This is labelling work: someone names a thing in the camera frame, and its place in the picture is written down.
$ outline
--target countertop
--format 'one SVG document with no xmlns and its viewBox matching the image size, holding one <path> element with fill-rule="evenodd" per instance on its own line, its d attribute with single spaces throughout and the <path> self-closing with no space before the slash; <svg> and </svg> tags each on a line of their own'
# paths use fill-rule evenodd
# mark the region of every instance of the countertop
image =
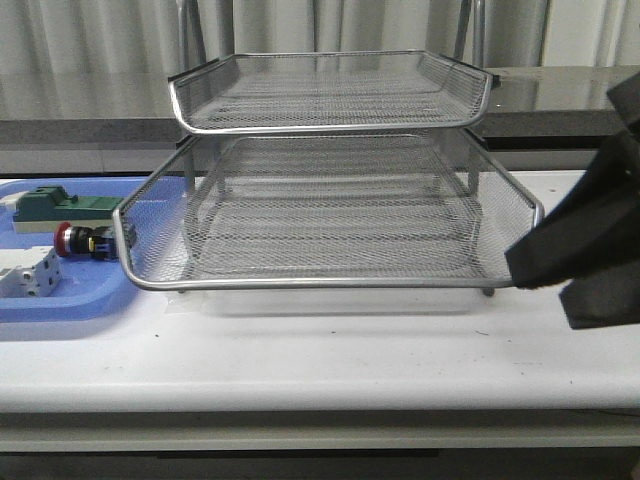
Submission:
<svg viewBox="0 0 640 480">
<path fill-rule="evenodd" d="M 578 176 L 518 174 L 547 207 Z M 0 412 L 639 407 L 640 325 L 572 331 L 558 292 L 140 291 L 0 323 Z"/>
<path fill-rule="evenodd" d="M 622 128 L 606 90 L 637 66 L 489 69 L 501 85 L 475 128 L 487 138 L 602 137 Z M 160 74 L 0 75 L 0 144 L 173 142 Z"/>
</svg>

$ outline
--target curtain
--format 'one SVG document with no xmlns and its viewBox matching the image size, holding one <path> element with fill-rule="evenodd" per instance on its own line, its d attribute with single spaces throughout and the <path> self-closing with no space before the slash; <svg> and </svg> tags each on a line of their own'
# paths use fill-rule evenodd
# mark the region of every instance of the curtain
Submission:
<svg viewBox="0 0 640 480">
<path fill-rule="evenodd" d="M 563 50 L 567 42 L 580 49 L 585 36 L 575 12 L 563 7 L 576 1 L 586 12 L 597 6 L 602 17 L 586 32 L 598 54 L 583 64 L 640 63 L 640 2 L 487 0 L 486 66 L 581 58 Z M 452 55 L 460 0 L 199 0 L 199 7 L 209 59 L 233 51 L 406 48 Z M 572 31 L 580 33 L 574 38 Z M 471 32 L 470 26 L 466 60 Z M 174 0 L 0 0 L 0 73 L 173 74 L 177 39 Z"/>
</svg>

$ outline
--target white table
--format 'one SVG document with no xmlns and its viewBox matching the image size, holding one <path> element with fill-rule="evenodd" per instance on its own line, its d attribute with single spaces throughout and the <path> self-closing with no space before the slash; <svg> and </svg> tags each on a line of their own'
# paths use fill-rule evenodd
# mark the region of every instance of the white table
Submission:
<svg viewBox="0 0 640 480">
<path fill-rule="evenodd" d="M 579 175 L 517 176 L 549 209 Z M 637 444 L 593 410 L 640 407 L 640 325 L 572 331 L 558 292 L 141 291 L 0 323 L 0 450 Z"/>
</svg>

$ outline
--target blue plastic tray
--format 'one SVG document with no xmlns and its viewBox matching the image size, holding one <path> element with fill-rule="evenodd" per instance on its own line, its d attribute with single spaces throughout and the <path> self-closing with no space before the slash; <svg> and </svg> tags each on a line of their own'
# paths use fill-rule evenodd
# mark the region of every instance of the blue plastic tray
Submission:
<svg viewBox="0 0 640 480">
<path fill-rule="evenodd" d="M 0 197 L 33 190 L 42 185 L 62 185 L 70 195 L 129 195 L 142 177 L 40 178 L 0 185 Z M 0 207 L 0 248 L 53 246 L 53 233 L 15 233 L 12 212 Z M 49 297 L 0 298 L 0 321 L 29 322 L 84 320 L 112 313 L 131 301 L 136 287 L 119 262 L 62 258 L 62 280 Z"/>
</svg>

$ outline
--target wire mesh tray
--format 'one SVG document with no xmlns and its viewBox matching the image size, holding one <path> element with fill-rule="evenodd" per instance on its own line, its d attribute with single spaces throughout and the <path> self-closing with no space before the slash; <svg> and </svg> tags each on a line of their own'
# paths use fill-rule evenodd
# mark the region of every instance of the wire mesh tray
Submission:
<svg viewBox="0 0 640 480">
<path fill-rule="evenodd" d="M 238 54 L 172 77 L 176 117 L 196 134 L 469 125 L 491 75 L 421 51 Z"/>
<path fill-rule="evenodd" d="M 147 289 L 505 287 L 503 252 L 540 216 L 466 133 L 438 129 L 191 139 L 114 223 Z"/>
</svg>

